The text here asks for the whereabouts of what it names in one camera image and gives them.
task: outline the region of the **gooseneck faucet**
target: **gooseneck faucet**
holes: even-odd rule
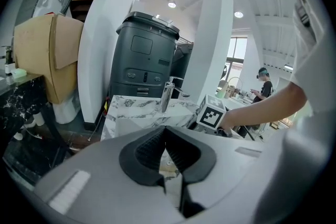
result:
[[[169,100],[170,98],[172,97],[172,93],[173,93],[173,90],[175,89],[176,91],[180,92],[180,94],[183,96],[183,97],[189,97],[190,95],[183,92],[181,90],[181,88],[175,86],[175,84],[173,83],[173,80],[174,79],[179,79],[179,80],[183,80],[179,77],[169,77],[169,81],[167,81],[164,85],[164,89],[163,89],[163,92],[162,92],[162,96],[161,96],[161,101],[160,101],[160,112],[161,113],[165,113],[166,110],[167,110],[167,107],[168,107],[168,103],[169,103]]]

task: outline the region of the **brown cardboard box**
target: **brown cardboard box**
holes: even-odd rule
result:
[[[14,30],[17,68],[45,77],[48,101],[62,103],[77,85],[81,21],[48,14],[18,25]]]

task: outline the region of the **fluorescent light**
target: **fluorescent light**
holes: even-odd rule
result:
[[[289,66],[289,65],[285,65],[284,68],[287,68],[289,70],[293,70],[293,67]]]
[[[235,16],[237,18],[242,18],[244,16],[244,14],[242,12],[235,12]]]
[[[174,1],[168,3],[169,8],[175,8],[176,4]]]

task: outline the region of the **white sleeve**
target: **white sleeve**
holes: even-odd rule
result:
[[[293,21],[296,58],[290,81],[304,90],[314,111],[336,108],[336,76],[332,75],[336,67],[335,35],[322,0],[297,0]],[[323,92],[319,93],[321,83]]]

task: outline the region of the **white cube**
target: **white cube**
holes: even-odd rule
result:
[[[209,129],[217,130],[226,113],[221,99],[206,94],[197,116],[197,123]]]

